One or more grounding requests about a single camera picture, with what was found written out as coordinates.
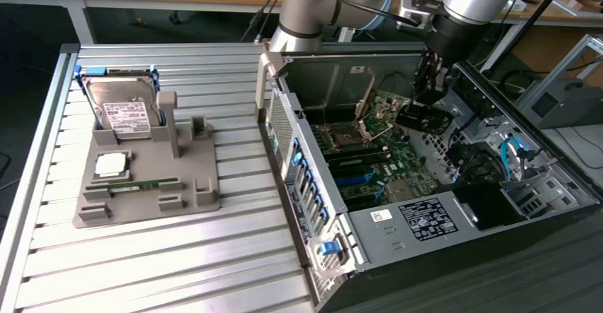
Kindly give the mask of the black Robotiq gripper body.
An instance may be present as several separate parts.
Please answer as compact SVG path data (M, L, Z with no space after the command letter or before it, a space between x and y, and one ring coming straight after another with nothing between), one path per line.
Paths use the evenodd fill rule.
M477 25L443 14L433 19L427 48L437 53L443 65L463 61L477 46Z

